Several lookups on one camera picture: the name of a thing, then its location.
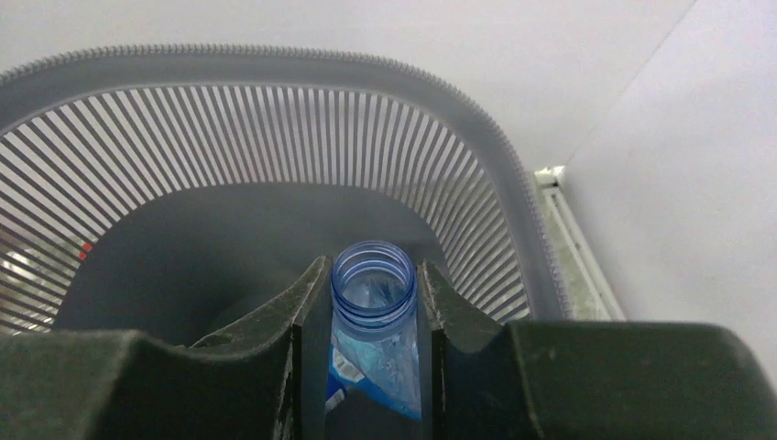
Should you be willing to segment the crushed blue label bottle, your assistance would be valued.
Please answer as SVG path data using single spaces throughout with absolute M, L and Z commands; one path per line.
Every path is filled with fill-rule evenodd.
M 391 411 L 421 419 L 418 283 L 410 257 L 363 241 L 334 261 L 328 399 L 361 391 Z

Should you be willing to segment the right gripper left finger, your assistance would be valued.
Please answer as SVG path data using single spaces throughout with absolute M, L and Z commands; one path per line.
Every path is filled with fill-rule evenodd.
M 332 261 L 197 341 L 142 332 L 1 339 L 4 439 L 321 439 Z

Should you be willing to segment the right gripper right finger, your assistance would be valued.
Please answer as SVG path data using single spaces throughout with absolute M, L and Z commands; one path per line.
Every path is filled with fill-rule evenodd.
M 430 439 L 773 439 L 776 394 L 750 349 L 709 324 L 499 324 L 419 267 Z

